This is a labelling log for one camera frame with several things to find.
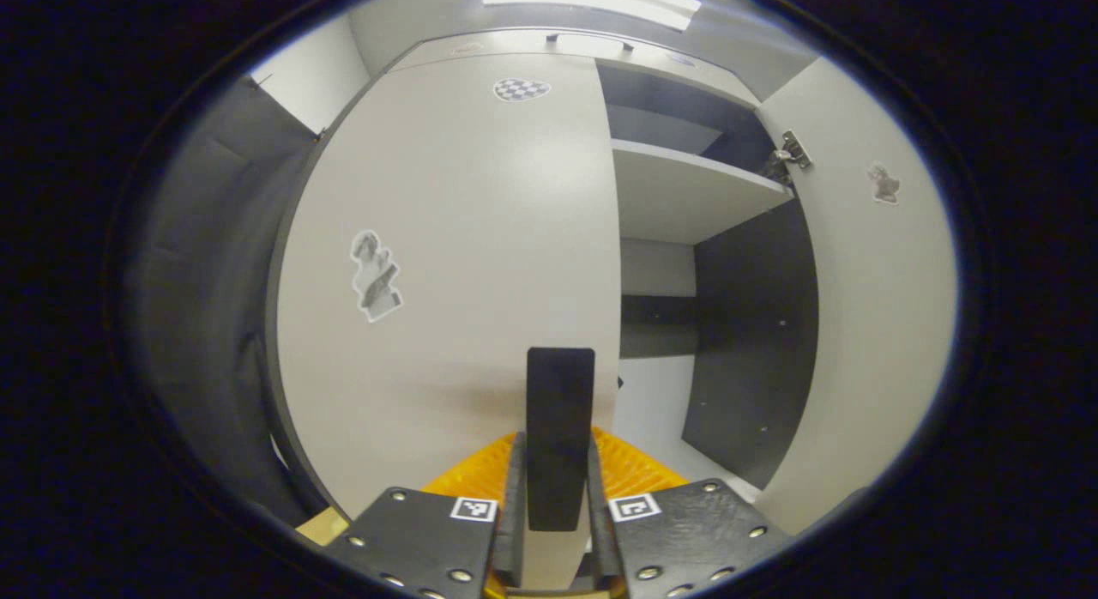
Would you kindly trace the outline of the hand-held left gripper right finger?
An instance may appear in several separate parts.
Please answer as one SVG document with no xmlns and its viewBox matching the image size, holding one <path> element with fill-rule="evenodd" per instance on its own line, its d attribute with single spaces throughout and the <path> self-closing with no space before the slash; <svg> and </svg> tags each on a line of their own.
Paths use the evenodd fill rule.
<svg viewBox="0 0 1098 599">
<path fill-rule="evenodd" d="M 791 539 L 719 477 L 688 482 L 594 428 L 594 583 L 612 598 L 703 598 L 775 560 Z"/>
</svg>

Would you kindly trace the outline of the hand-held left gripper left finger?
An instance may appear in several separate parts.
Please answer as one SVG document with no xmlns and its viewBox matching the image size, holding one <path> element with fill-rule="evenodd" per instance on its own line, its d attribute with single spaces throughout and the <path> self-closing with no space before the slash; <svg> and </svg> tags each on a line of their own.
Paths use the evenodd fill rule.
<svg viewBox="0 0 1098 599">
<path fill-rule="evenodd" d="M 425 490 L 382 490 L 323 554 L 384 598 L 504 598 L 522 574 L 525 448 L 503 436 Z"/>
</svg>

